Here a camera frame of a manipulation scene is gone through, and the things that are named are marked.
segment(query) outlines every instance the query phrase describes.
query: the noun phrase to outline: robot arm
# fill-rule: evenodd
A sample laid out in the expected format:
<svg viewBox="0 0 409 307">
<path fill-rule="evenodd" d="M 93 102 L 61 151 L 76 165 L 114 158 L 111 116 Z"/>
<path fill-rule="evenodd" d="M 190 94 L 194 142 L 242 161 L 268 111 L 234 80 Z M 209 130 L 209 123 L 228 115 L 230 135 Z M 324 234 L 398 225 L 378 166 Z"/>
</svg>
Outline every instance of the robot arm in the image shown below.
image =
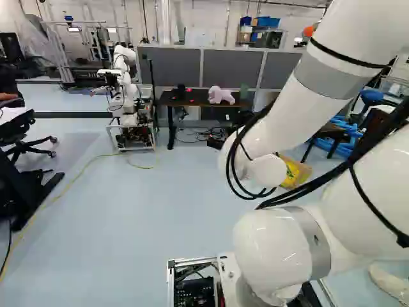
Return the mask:
<svg viewBox="0 0 409 307">
<path fill-rule="evenodd" d="M 286 166 L 272 153 L 310 138 L 401 50 L 408 8 L 405 0 L 333 1 L 273 108 L 244 135 L 233 157 L 239 178 L 248 175 L 265 187 L 284 180 Z M 235 138 L 221 151 L 224 171 Z M 408 140 L 406 127 L 354 166 L 368 198 L 405 234 Z M 233 238 L 246 284 L 274 306 L 293 299 L 305 281 L 375 259 L 409 259 L 409 249 L 368 208 L 349 172 L 332 181 L 320 202 L 249 212 Z"/>
<path fill-rule="evenodd" d="M 394 13 L 386 17 L 391 8 Z M 404 0 L 331 4 L 274 107 L 242 140 L 252 161 L 242 148 L 237 150 L 239 177 L 249 175 L 265 187 L 284 180 L 285 165 L 272 153 L 307 141 L 399 52 L 407 21 L 396 12 L 406 9 Z M 223 171 L 234 139 L 232 135 L 222 149 Z"/>
<path fill-rule="evenodd" d="M 121 70 L 122 72 L 122 75 L 116 78 L 118 84 L 123 86 L 125 95 L 133 101 L 138 91 L 137 86 L 131 82 L 129 64 L 136 62 L 136 52 L 132 49 L 117 45 L 115 46 L 112 60 L 113 69 Z"/>
</svg>

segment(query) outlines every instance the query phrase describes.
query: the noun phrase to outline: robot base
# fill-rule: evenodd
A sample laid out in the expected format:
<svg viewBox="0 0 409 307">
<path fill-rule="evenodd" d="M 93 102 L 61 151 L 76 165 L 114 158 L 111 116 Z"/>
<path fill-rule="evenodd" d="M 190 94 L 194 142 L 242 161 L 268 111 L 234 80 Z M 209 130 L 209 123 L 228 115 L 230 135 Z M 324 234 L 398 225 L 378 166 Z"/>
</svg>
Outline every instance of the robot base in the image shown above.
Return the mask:
<svg viewBox="0 0 409 307">
<path fill-rule="evenodd" d="M 205 277 L 206 268 L 214 267 L 212 277 Z M 194 274 L 201 273 L 204 277 L 195 279 Z M 256 297 L 250 286 L 241 277 L 235 256 L 233 253 L 224 253 L 214 257 L 201 257 L 192 259 L 169 260 L 167 264 L 167 307 L 179 307 L 180 298 L 178 293 L 179 284 L 184 281 L 200 281 L 213 278 L 214 303 L 206 301 L 201 295 L 191 295 L 186 301 L 192 306 L 215 306 L 215 307 L 269 307 L 261 299 Z M 197 288 L 194 293 L 202 293 Z M 300 294 L 294 301 L 288 304 L 289 307 L 309 306 L 321 307 L 310 283 L 304 283 Z"/>
</svg>

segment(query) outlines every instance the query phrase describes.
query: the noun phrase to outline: floor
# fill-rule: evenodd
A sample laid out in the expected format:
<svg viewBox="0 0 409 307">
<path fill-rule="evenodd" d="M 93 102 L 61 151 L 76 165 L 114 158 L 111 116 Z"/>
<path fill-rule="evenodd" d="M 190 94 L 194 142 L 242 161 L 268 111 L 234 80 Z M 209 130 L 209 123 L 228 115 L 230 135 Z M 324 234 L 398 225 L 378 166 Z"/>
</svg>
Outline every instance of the floor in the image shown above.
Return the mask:
<svg viewBox="0 0 409 307">
<path fill-rule="evenodd" d="M 26 84 L 20 90 L 36 109 L 43 103 L 42 95 L 55 110 L 84 108 L 85 100 L 76 104 L 77 97 L 49 84 L 32 94 L 22 85 Z M 55 105 L 50 103 L 52 97 Z M 1 306 L 165 306 L 168 259 L 232 249 L 232 227 L 257 202 L 232 194 L 217 170 L 216 150 L 179 142 L 174 150 L 166 150 L 166 129 L 160 131 L 156 153 L 101 158 L 61 199 L 50 202 L 90 159 L 114 152 L 105 131 L 107 122 L 42 119 L 32 126 L 28 139 L 48 134 L 59 138 L 58 156 L 27 155 L 19 168 L 54 168 L 66 177 L 13 251 L 0 284 Z M 179 138 L 189 140 L 187 134 L 183 131 Z M 301 145 L 285 154 L 300 160 L 305 148 Z M 137 169 L 127 159 L 154 168 Z M 307 163 L 316 177 L 341 161 L 326 159 L 324 151 L 313 148 Z M 320 192 L 298 203 L 315 201 Z M 3 223 L 0 253 L 6 250 L 6 237 Z M 407 265 L 389 265 L 389 269 L 409 274 Z M 327 278 L 327 285 L 338 306 L 399 306 L 371 283 L 363 269 Z"/>
</svg>

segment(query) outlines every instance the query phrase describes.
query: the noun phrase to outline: gray partition panel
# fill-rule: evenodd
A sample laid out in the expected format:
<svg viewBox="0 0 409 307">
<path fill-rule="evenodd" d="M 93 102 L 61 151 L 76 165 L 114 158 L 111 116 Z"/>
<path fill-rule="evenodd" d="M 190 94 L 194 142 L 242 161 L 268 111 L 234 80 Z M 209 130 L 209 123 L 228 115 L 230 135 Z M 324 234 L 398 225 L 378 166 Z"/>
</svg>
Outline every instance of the gray partition panel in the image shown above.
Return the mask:
<svg viewBox="0 0 409 307">
<path fill-rule="evenodd" d="M 261 88 L 283 88 L 302 53 L 269 52 L 264 66 Z"/>
<path fill-rule="evenodd" d="M 204 50 L 203 86 L 239 88 L 257 85 L 262 51 Z"/>
<path fill-rule="evenodd" d="M 143 54 L 152 59 L 156 86 L 199 86 L 199 49 L 138 47 L 142 82 L 151 84 L 149 64 Z"/>
</svg>

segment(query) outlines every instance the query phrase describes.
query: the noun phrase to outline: office chair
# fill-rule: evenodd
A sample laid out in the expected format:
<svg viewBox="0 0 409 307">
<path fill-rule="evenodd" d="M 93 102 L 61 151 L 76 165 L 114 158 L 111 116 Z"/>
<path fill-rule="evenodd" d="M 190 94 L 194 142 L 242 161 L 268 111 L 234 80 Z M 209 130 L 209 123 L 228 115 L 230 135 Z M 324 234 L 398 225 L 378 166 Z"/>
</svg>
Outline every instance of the office chair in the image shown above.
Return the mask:
<svg viewBox="0 0 409 307">
<path fill-rule="evenodd" d="M 25 104 L 24 99 L 22 97 L 4 100 L 0 101 L 0 110 L 4 107 L 23 107 L 24 104 Z M 28 122 L 22 123 L 21 125 L 17 125 L 14 123 L 6 123 L 8 125 L 8 128 L 1 129 L 0 147 L 14 145 L 13 148 L 5 151 L 6 155 L 13 154 L 13 157 L 11 159 L 12 163 L 16 163 L 20 155 L 25 154 L 26 152 L 34 152 L 36 154 L 47 154 L 52 158 L 54 158 L 57 155 L 55 151 L 33 148 L 33 146 L 42 144 L 46 141 L 50 141 L 51 143 L 57 143 L 58 139 L 53 136 L 47 136 L 46 138 L 38 139 L 36 141 L 23 142 L 23 139 L 27 136 L 26 132 L 30 129 L 30 125 L 34 123 L 35 119 L 33 112 L 33 115 Z"/>
<path fill-rule="evenodd" d="M 351 123 L 356 123 L 358 126 L 361 126 L 365 113 L 367 113 L 369 108 L 383 104 L 383 93 L 377 90 L 362 90 L 359 95 L 364 103 L 364 108 L 359 114 L 351 114 L 350 121 Z"/>
</svg>

